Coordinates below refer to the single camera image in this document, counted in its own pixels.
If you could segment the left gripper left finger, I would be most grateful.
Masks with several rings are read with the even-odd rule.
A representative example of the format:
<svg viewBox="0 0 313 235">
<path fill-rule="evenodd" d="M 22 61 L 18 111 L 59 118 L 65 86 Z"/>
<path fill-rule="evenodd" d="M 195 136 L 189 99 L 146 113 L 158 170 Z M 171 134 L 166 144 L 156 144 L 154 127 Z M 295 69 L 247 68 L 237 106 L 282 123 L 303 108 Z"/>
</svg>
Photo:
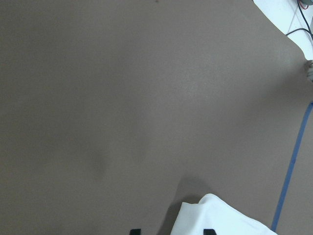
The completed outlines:
<svg viewBox="0 0 313 235">
<path fill-rule="evenodd" d="M 141 235 L 141 229 L 131 229 L 130 235 Z"/>
</svg>

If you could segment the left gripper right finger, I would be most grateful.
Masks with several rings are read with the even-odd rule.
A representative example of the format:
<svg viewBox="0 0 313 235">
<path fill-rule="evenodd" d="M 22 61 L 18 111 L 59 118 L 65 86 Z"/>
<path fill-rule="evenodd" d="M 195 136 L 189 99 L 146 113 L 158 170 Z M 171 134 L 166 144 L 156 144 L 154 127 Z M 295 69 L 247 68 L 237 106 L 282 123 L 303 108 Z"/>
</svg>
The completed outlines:
<svg viewBox="0 0 313 235">
<path fill-rule="evenodd" d="M 204 229 L 203 235 L 217 235 L 217 233 L 214 229 Z"/>
</svg>

